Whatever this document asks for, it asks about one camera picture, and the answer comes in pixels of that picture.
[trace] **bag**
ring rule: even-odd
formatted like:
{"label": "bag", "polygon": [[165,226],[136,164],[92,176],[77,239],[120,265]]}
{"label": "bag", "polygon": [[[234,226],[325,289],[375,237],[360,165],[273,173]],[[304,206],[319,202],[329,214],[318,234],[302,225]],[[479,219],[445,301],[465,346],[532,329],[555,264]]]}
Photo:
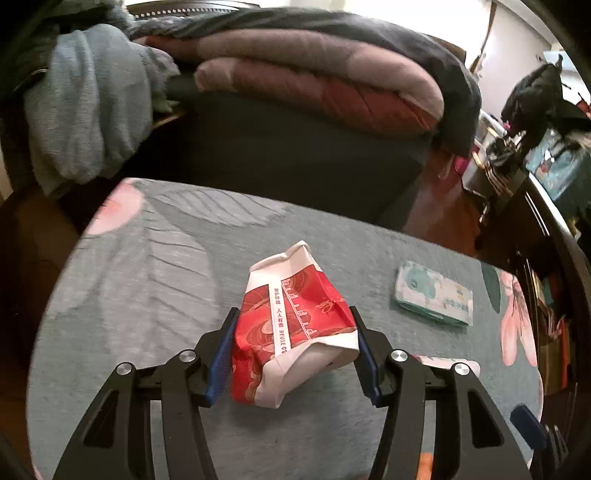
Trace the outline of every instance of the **bag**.
{"label": "bag", "polygon": [[277,408],[286,393],[359,353],[349,307],[300,241],[250,268],[232,351],[232,396]]}

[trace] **blue gripper pad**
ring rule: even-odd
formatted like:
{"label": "blue gripper pad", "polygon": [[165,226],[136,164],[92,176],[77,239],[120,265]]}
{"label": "blue gripper pad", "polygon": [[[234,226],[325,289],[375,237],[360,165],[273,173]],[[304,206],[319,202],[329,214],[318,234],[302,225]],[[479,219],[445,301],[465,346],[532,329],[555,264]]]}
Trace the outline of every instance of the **blue gripper pad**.
{"label": "blue gripper pad", "polygon": [[548,433],[527,406],[523,404],[517,405],[511,412],[510,419],[513,426],[521,433],[521,436],[532,450],[546,448]]}
{"label": "blue gripper pad", "polygon": [[357,333],[359,337],[359,356],[355,360],[355,367],[358,370],[363,394],[371,400],[372,405],[375,405],[377,399],[381,396],[378,382],[378,366],[369,351],[367,340],[360,328],[357,328]]}
{"label": "blue gripper pad", "polygon": [[212,366],[209,369],[205,398],[211,405],[223,393],[226,388],[228,376],[232,372],[232,344],[239,314],[240,310],[236,309],[234,317],[230,321],[228,329],[220,341],[220,346],[213,357]]}

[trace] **desk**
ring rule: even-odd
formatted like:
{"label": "desk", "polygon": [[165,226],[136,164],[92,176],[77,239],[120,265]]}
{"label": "desk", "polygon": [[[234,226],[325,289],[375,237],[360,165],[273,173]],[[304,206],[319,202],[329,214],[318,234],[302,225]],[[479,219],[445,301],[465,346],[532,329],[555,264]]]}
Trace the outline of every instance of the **desk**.
{"label": "desk", "polygon": [[[118,362],[142,368],[192,348],[204,332],[219,327],[230,307],[240,306],[248,268],[301,239],[366,325],[383,331],[392,345],[476,360],[480,380],[506,421],[518,403],[539,411],[538,372],[519,342],[516,361],[503,362],[499,330],[508,297],[499,287],[500,303],[493,307],[478,260],[288,203],[128,179],[72,253],[38,334],[28,428],[33,462],[43,477],[51,478],[82,414]],[[474,326],[430,321],[394,303],[392,285],[405,260],[471,288]],[[157,476],[165,471],[158,406],[152,419]],[[348,365],[306,382],[279,410],[236,404],[226,390],[202,411],[202,419],[220,480],[347,479],[369,471],[385,413],[363,396]],[[426,417],[429,451],[431,404]],[[529,459],[531,451],[512,431]]]}

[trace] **metal screw cap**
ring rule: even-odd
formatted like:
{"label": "metal screw cap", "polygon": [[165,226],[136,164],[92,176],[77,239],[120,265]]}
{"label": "metal screw cap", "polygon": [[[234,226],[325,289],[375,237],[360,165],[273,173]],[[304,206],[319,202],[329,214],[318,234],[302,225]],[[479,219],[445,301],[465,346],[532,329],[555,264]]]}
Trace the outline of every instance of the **metal screw cap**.
{"label": "metal screw cap", "polygon": [[467,375],[468,373],[470,373],[470,367],[466,364],[456,364],[454,370],[458,375]]}
{"label": "metal screw cap", "polygon": [[183,350],[179,353],[178,358],[181,362],[189,363],[195,360],[197,355],[192,350]]}
{"label": "metal screw cap", "polygon": [[129,372],[131,372],[131,364],[120,364],[117,367],[117,373],[119,375],[127,375]]}
{"label": "metal screw cap", "polygon": [[408,359],[408,354],[404,350],[394,350],[391,355],[395,362],[405,362]]}

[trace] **folded blanket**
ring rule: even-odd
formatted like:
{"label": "folded blanket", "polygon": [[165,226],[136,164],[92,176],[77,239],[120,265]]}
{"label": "folded blanket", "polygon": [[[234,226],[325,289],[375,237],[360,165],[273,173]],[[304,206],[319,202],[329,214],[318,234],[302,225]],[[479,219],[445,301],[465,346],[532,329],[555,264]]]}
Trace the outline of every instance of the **folded blanket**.
{"label": "folded blanket", "polygon": [[278,100],[388,137],[432,131],[437,119],[395,92],[265,61],[220,57],[195,72],[199,90]]}
{"label": "folded blanket", "polygon": [[443,116],[441,90],[421,66],[367,43],[306,30],[257,28],[196,40],[144,41],[184,61],[211,59],[195,75],[201,91],[279,100],[389,137],[432,131]]}
{"label": "folded blanket", "polygon": [[412,60],[433,77],[443,95],[445,111],[438,124],[441,140],[454,153],[469,155],[481,105],[476,81],[447,49],[399,25],[348,12],[265,8],[138,21],[128,34],[131,38],[164,35],[188,39],[244,28],[309,30],[375,45]]}

